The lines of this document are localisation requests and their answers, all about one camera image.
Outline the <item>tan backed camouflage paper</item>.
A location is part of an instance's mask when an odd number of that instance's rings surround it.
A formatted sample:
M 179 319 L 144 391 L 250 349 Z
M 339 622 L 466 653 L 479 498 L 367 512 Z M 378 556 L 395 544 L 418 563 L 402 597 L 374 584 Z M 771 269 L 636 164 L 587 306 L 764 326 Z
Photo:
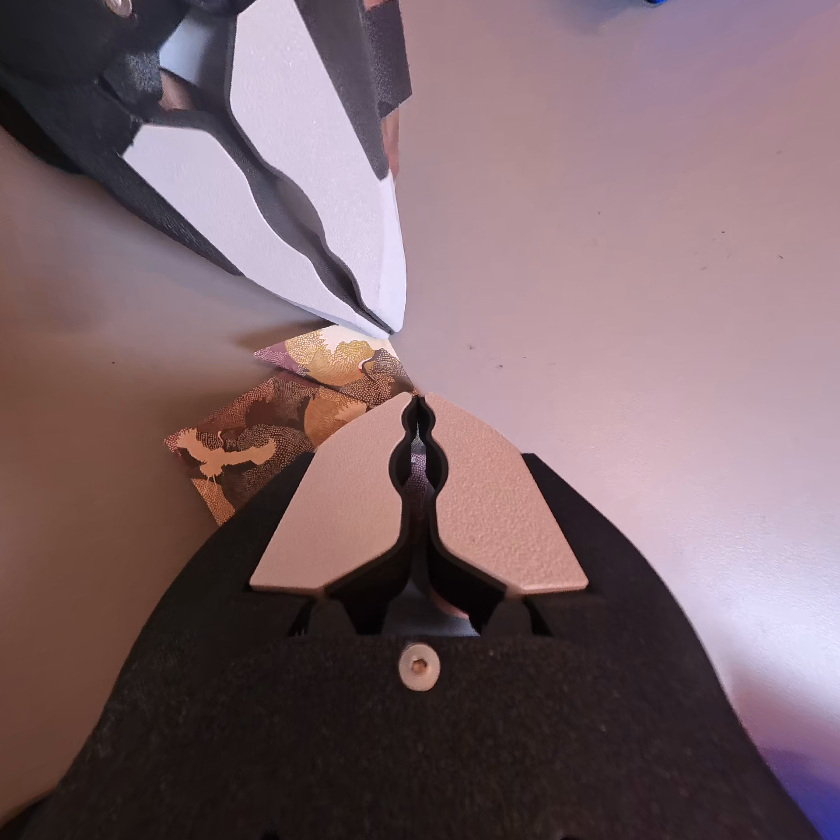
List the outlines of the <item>tan backed camouflage paper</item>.
M 183 460 L 220 529 L 165 593 L 209 604 L 248 591 L 280 506 L 298 489 L 308 457 L 333 434 L 401 393 L 417 395 L 386 340 L 340 326 L 321 327 L 257 350 L 275 373 L 165 444 Z

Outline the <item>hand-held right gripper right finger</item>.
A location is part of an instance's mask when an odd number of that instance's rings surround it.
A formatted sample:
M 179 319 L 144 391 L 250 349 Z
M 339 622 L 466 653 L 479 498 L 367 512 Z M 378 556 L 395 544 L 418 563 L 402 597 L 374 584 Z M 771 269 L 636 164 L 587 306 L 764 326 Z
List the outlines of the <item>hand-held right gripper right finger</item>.
M 427 572 L 432 590 L 486 627 L 503 600 L 583 591 L 588 577 L 523 453 L 436 393 L 420 400 Z

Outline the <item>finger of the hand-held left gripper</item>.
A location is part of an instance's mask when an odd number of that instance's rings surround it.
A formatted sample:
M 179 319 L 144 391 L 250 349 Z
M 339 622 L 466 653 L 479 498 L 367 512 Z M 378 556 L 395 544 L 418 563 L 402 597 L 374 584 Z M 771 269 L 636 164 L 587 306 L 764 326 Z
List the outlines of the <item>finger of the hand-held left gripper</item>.
M 238 16 L 229 104 L 259 157 L 314 205 L 365 310 L 397 333 L 406 262 L 393 179 L 374 171 L 296 1 L 259 0 Z
M 124 161 L 248 280 L 321 319 L 392 335 L 330 290 L 310 258 L 273 230 L 246 175 L 209 132 L 145 124 Z

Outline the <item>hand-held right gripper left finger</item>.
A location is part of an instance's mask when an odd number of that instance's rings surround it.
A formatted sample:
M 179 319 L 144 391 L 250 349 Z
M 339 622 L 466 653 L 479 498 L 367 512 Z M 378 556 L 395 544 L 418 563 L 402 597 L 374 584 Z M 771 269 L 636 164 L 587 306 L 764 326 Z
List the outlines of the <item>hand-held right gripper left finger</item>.
M 411 441 L 418 400 L 399 393 L 314 453 L 250 577 L 257 591 L 339 600 L 356 629 L 379 629 L 411 568 Z

